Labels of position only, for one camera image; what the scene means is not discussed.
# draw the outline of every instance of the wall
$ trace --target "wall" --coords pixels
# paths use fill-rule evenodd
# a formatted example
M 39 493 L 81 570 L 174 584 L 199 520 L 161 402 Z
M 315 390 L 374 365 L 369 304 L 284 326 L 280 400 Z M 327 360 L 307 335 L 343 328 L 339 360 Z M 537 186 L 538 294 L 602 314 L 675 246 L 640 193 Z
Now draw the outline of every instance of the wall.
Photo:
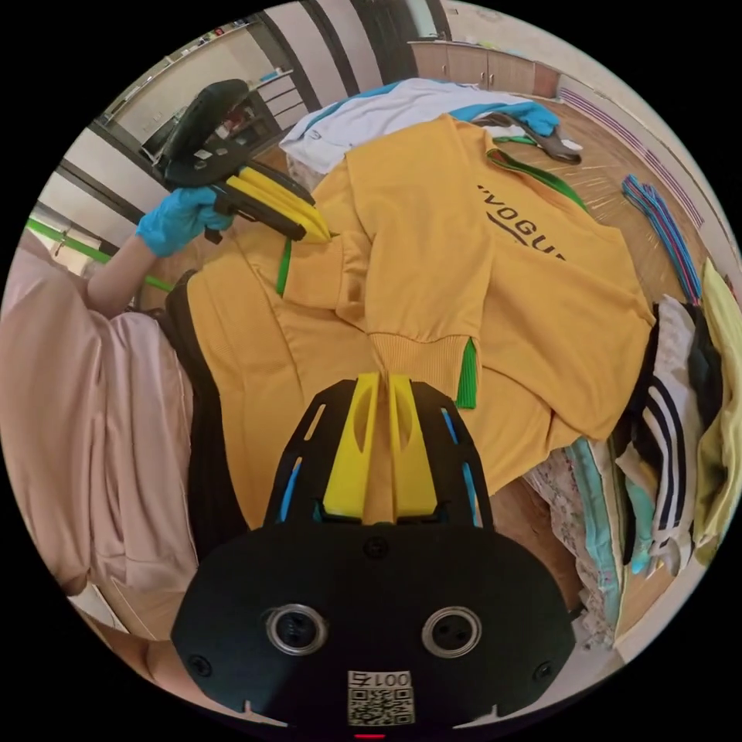
M 567 75 L 560 78 L 558 95 L 566 104 L 615 134 L 647 163 L 677 198 L 698 230 L 716 269 L 729 277 L 737 297 L 742 299 L 742 260 L 736 244 L 730 239 L 730 232 L 725 230 L 726 220 L 712 206 L 708 192 L 702 190 L 669 146 L 623 108 Z
M 690 152 L 652 107 L 621 78 L 571 44 L 529 23 L 465 2 L 443 0 L 443 5 L 447 11 L 458 11 L 457 15 L 448 16 L 454 41 L 486 41 L 503 51 L 515 51 L 528 59 L 548 64 L 599 91 L 599 94 L 627 111 L 677 157 L 719 215 L 723 229 L 730 235 L 733 247 L 739 252 L 722 206 Z
M 317 2 L 335 27 L 360 92 L 381 87 L 381 73 L 369 37 L 350 0 L 317 0 Z
M 126 211 L 146 213 L 154 209 L 168 191 L 139 168 L 111 143 L 84 129 L 65 159 L 99 184 L 99 193 L 113 191 Z M 59 214 L 67 223 L 93 234 L 99 240 L 121 247 L 136 229 L 135 217 L 122 216 L 102 196 L 85 190 L 55 172 L 49 178 L 39 202 Z
M 348 96 L 332 54 L 317 25 L 299 2 L 267 8 L 265 14 L 280 29 L 298 58 L 319 100 L 320 107 Z
M 257 82 L 273 69 L 250 29 L 238 28 L 163 69 L 129 99 L 114 119 L 137 141 L 144 142 L 207 85 L 230 78 Z

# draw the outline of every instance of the teal fabric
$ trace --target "teal fabric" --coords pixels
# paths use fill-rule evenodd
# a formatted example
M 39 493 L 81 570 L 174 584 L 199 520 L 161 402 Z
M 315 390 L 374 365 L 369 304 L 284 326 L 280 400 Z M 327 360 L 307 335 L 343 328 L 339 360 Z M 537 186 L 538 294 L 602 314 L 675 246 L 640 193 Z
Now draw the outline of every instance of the teal fabric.
M 580 493 L 585 518 L 585 545 L 595 563 L 598 586 L 605 600 L 605 618 L 615 627 L 621 607 L 621 588 L 618 584 L 617 565 L 613 558 L 611 527 L 608 521 L 608 508 L 603 494 L 603 479 L 598 471 L 584 438 L 578 438 L 566 449 L 567 457 L 573 465 L 574 481 Z
M 655 518 L 655 503 L 639 485 L 628 477 L 626 481 L 626 492 L 631 500 L 636 521 L 636 536 L 634 538 L 634 551 L 631 553 L 631 572 L 640 574 L 651 561 L 649 547 L 652 545 L 652 521 Z

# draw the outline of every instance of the gloved hand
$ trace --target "gloved hand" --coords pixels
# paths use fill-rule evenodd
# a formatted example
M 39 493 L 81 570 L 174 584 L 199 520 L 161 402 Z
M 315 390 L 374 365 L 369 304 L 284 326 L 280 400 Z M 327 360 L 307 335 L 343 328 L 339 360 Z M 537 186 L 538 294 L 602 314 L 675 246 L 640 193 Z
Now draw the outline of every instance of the gloved hand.
M 157 257 L 167 257 L 182 250 L 204 229 L 226 230 L 232 216 L 214 211 L 216 194 L 211 188 L 178 188 L 149 214 L 137 227 L 137 236 Z

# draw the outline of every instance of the yellow sweatshirt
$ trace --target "yellow sweatshirt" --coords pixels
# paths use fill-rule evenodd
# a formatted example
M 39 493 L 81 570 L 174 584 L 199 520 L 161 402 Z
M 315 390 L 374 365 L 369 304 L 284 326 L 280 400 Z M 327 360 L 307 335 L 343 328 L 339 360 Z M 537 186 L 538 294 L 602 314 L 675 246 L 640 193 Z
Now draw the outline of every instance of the yellow sweatshirt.
M 330 243 L 287 250 L 261 226 L 190 280 L 251 527 L 305 406 L 359 373 L 404 373 L 453 399 L 467 387 L 490 492 L 611 433 L 652 313 L 621 233 L 517 166 L 448 116 L 404 129 L 349 152 L 315 191 Z M 372 500 L 390 497 L 384 435 Z
M 711 261 L 703 266 L 703 312 L 722 359 L 719 414 L 698 447 L 698 490 L 693 539 L 696 558 L 708 566 L 742 495 L 742 314 Z

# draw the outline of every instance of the wooden cabinet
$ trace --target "wooden cabinet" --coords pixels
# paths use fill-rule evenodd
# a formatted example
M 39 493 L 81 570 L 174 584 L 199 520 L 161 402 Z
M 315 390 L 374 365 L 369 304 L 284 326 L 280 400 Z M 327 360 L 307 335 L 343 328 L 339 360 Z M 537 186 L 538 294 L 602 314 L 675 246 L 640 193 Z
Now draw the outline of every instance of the wooden cabinet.
M 533 95 L 538 95 L 541 98 L 556 98 L 559 78 L 560 74 L 556 70 L 536 62 Z
M 553 98 L 557 94 L 559 73 L 520 56 L 470 44 L 420 41 L 410 45 L 418 77 L 520 95 Z
M 487 52 L 489 90 L 533 95 L 536 64 L 504 52 Z
M 421 41 L 410 44 L 417 76 L 428 80 L 450 80 L 448 76 L 448 44 Z
M 475 46 L 448 46 L 448 79 L 452 83 L 474 83 L 487 89 L 487 50 Z

